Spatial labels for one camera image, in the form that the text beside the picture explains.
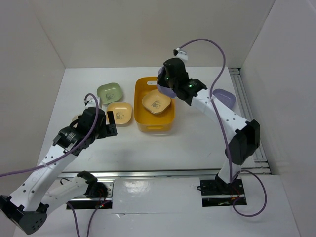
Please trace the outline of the cream panda plate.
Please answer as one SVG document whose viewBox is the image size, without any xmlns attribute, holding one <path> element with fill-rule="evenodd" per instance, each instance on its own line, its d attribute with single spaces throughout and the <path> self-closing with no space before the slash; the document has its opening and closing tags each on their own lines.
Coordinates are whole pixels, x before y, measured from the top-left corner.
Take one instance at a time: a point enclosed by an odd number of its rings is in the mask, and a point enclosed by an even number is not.
<svg viewBox="0 0 316 237">
<path fill-rule="evenodd" d="M 78 116 L 78 115 L 76 115 L 76 116 L 74 116 L 74 117 L 73 117 L 72 122 L 77 122 L 77 121 L 78 121 L 78 119 L 79 119 L 79 116 Z"/>
</svg>

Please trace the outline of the yellow panda plate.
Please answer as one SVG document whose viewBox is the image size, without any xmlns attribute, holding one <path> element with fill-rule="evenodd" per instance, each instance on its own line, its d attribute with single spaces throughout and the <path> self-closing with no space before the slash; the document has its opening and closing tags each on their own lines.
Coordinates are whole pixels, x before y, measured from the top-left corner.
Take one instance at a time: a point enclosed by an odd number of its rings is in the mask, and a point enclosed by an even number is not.
<svg viewBox="0 0 316 237">
<path fill-rule="evenodd" d="M 107 106 L 112 111 L 116 125 L 127 125 L 132 117 L 132 105 L 127 102 L 112 102 Z"/>
<path fill-rule="evenodd" d="M 171 98 L 160 93 L 157 89 L 150 91 L 142 99 L 145 109 L 154 115 L 163 113 L 171 104 Z"/>
</svg>

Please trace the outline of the purple panda plate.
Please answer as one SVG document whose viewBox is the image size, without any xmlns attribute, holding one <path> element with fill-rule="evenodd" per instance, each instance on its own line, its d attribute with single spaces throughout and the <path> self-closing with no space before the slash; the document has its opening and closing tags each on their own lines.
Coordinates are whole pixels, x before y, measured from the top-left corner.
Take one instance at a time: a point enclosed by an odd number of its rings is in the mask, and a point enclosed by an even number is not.
<svg viewBox="0 0 316 237">
<path fill-rule="evenodd" d="M 215 89 L 213 91 L 213 95 L 220 100 L 224 105 L 226 105 L 229 109 L 232 109 L 236 102 L 236 97 L 224 90 L 224 89 Z"/>
<path fill-rule="evenodd" d="M 165 73 L 164 67 L 161 67 L 158 71 L 158 76 L 157 76 L 157 89 L 160 93 L 170 97 L 170 98 L 176 98 L 176 94 L 174 91 L 169 88 L 168 86 L 165 86 L 165 84 L 161 85 L 162 83 L 162 76 Z"/>
</svg>

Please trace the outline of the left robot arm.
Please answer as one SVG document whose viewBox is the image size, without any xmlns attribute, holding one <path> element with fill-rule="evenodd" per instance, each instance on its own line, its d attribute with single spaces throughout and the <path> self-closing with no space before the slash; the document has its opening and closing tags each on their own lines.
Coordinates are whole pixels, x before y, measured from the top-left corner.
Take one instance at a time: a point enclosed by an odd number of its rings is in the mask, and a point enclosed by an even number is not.
<svg viewBox="0 0 316 237">
<path fill-rule="evenodd" d="M 117 135 L 112 111 L 89 107 L 69 126 L 61 129 L 47 155 L 22 185 L 0 197 L 0 210 L 25 234 L 38 231 L 47 217 L 73 198 L 86 196 L 105 200 L 109 189 L 87 171 L 78 173 L 63 185 L 51 185 L 75 158 L 95 140 Z"/>
</svg>

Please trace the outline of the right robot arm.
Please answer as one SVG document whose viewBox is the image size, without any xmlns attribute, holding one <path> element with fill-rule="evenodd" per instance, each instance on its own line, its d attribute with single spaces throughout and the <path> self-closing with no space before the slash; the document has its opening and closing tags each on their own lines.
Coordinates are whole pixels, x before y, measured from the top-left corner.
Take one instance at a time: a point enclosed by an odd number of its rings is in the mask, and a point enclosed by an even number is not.
<svg viewBox="0 0 316 237">
<path fill-rule="evenodd" d="M 217 174 L 215 187 L 218 192 L 227 193 L 232 189 L 232 181 L 240 173 L 244 162 L 259 148 L 260 124 L 239 116 L 216 98 L 204 83 L 191 79 L 179 58 L 164 62 L 158 74 L 157 87 L 164 95 L 179 98 L 219 123 L 227 160 Z"/>
</svg>

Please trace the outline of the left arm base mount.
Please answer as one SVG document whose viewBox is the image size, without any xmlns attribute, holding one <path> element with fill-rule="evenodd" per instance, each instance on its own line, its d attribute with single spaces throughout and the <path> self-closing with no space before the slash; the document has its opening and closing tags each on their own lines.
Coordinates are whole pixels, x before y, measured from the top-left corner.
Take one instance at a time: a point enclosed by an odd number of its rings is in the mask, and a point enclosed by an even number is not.
<svg viewBox="0 0 316 237">
<path fill-rule="evenodd" d="M 113 207 L 113 180 L 100 179 L 90 193 L 77 196 L 68 203 L 75 210 L 84 209 L 112 209 Z"/>
</svg>

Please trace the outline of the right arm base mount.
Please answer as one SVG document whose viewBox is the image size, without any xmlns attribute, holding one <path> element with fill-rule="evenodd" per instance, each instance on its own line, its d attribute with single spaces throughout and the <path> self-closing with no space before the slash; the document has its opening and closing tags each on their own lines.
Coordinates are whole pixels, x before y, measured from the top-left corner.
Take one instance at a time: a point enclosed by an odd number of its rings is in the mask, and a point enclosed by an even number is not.
<svg viewBox="0 0 316 237">
<path fill-rule="evenodd" d="M 200 180 L 197 190 L 201 193 L 203 207 L 247 205 L 243 182 L 239 178 L 226 184 L 216 175 L 213 179 Z"/>
</svg>

